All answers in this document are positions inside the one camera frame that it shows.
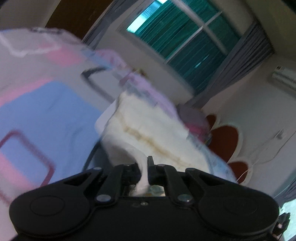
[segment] green curtain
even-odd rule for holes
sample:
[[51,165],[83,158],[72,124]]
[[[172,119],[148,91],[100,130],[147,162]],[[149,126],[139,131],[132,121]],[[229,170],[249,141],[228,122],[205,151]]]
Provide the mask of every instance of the green curtain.
[[135,32],[165,59],[184,43],[198,26],[170,1],[166,1]]
[[[207,0],[184,0],[204,22],[218,10]],[[209,28],[230,52],[239,35],[220,15]],[[170,1],[160,6],[135,32],[141,40],[168,59],[199,27]],[[226,58],[208,35],[201,31],[168,63],[192,87],[195,94],[208,85],[216,69]]]

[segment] door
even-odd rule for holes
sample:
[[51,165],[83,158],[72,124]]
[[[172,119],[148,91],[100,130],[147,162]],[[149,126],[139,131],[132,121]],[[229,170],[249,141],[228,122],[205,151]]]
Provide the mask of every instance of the door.
[[83,39],[112,0],[61,0],[47,28],[62,28]]

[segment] towel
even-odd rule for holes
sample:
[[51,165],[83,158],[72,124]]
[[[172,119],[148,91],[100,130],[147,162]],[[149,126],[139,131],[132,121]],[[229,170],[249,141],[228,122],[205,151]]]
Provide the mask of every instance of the towel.
[[142,176],[131,195],[139,196],[149,189],[148,156],[155,164],[172,165],[181,172],[188,167],[210,172],[206,157],[187,139],[188,134],[162,108],[125,91],[103,131],[102,145],[113,165],[138,164]]

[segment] wall-mounted air conditioner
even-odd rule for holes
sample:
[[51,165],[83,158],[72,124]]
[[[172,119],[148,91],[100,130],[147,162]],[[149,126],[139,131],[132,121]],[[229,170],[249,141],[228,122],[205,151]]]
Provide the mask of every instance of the wall-mounted air conditioner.
[[271,75],[270,82],[289,94],[296,95],[296,71],[277,66]]

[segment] ceiling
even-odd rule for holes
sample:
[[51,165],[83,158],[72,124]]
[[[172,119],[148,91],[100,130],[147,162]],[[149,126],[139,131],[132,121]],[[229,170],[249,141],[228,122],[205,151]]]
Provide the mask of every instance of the ceiling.
[[296,61],[296,14],[281,0],[245,0],[277,54]]

